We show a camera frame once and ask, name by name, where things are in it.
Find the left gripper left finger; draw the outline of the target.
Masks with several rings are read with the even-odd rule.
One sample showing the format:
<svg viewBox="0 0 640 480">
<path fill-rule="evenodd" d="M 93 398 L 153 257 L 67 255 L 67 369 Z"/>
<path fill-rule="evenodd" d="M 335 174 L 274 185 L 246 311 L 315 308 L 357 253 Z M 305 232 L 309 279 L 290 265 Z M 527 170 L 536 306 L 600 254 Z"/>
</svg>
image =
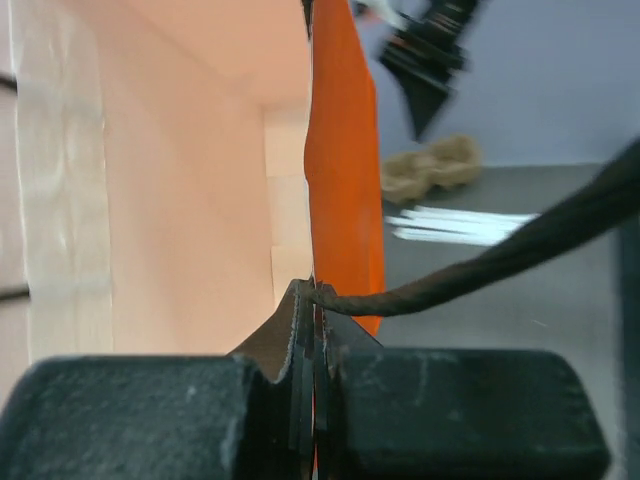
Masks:
<svg viewBox="0 0 640 480">
<path fill-rule="evenodd" d="M 1 414 L 5 479 L 309 479 L 312 305 L 291 282 L 231 353 L 58 356 Z"/>
</svg>

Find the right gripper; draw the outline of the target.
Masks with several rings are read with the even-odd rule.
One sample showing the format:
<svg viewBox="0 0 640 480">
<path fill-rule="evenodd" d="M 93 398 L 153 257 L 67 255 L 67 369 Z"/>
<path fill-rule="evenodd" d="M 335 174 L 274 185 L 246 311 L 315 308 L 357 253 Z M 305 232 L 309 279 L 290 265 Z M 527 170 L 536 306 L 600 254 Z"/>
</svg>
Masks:
<svg viewBox="0 0 640 480">
<path fill-rule="evenodd" d="M 392 27 L 378 55 L 404 92 L 413 139 L 420 140 L 450 94 L 453 74 L 464 69 L 458 41 L 472 23 L 478 1 L 428 1 L 415 16 L 389 1 L 354 1 L 355 17 Z"/>
</svg>

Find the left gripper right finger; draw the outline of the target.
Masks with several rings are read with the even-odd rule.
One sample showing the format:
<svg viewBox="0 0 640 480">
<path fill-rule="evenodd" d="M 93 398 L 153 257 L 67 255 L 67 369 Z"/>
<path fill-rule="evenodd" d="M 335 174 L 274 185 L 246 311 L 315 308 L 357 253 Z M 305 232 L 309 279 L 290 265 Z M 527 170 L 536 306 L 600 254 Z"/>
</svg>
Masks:
<svg viewBox="0 0 640 480">
<path fill-rule="evenodd" d="M 572 366 L 548 350 L 391 348 L 318 310 L 321 479 L 602 479 L 610 450 Z"/>
</svg>

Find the orange paper gift bag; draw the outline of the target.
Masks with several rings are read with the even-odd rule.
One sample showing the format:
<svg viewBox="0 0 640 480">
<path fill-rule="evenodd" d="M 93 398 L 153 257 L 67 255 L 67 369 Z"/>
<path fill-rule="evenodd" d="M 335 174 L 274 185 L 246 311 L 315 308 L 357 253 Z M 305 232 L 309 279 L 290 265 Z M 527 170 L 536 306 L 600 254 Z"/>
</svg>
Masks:
<svg viewBox="0 0 640 480">
<path fill-rule="evenodd" d="M 383 284 L 373 83 L 348 7 L 276 7 L 271 57 L 294 73 L 308 174 L 304 265 L 338 288 Z M 276 311 L 258 103 L 172 45 L 128 1 L 5 1 L 1 266 L 30 288 L 25 372 L 58 356 L 231 353 Z"/>
</svg>

